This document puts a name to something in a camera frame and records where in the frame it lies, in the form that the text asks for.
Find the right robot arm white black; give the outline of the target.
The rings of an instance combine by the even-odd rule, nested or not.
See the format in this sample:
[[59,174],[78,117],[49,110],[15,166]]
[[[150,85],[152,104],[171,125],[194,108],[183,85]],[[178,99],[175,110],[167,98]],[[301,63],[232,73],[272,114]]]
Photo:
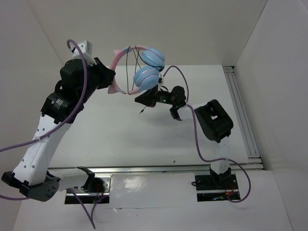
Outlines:
[[[175,86],[171,92],[159,90],[153,87],[135,98],[135,102],[146,107],[155,107],[157,103],[171,105],[170,114],[173,119],[182,121],[192,119],[195,146],[199,158],[210,164],[210,183],[216,189],[222,188],[231,178],[231,160],[223,153],[225,142],[231,135],[234,127],[231,117],[227,114],[218,100],[213,99],[205,105],[193,108],[188,104],[188,91],[181,86]],[[218,145],[216,157],[206,159],[202,156],[197,126],[205,137]]]

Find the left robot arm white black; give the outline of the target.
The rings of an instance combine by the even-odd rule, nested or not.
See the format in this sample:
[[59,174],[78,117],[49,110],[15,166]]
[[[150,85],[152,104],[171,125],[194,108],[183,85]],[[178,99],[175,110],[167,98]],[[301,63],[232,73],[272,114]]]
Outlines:
[[89,65],[72,59],[60,69],[61,79],[55,85],[41,109],[39,125],[33,140],[28,142],[21,162],[13,171],[4,172],[1,180],[19,189],[25,199],[50,200],[57,191],[79,187],[90,192],[95,186],[95,174],[86,167],[49,171],[51,159],[77,114],[84,109],[90,96],[112,85],[115,71],[98,58]]

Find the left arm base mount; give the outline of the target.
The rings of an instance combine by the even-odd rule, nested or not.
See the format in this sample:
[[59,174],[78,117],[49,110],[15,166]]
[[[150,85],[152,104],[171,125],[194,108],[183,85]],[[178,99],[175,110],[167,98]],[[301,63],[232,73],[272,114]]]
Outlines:
[[111,174],[95,173],[95,178],[89,186],[76,186],[71,191],[85,205],[95,204],[99,200],[99,204],[108,204],[110,202],[111,182]]

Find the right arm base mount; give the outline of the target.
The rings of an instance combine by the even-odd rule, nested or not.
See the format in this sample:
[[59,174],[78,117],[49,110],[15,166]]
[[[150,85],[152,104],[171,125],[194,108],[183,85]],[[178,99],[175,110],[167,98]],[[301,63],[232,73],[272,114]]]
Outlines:
[[196,188],[198,202],[228,201],[228,196],[235,201],[241,199],[235,174],[219,186],[214,185],[210,175],[196,175],[191,185]]

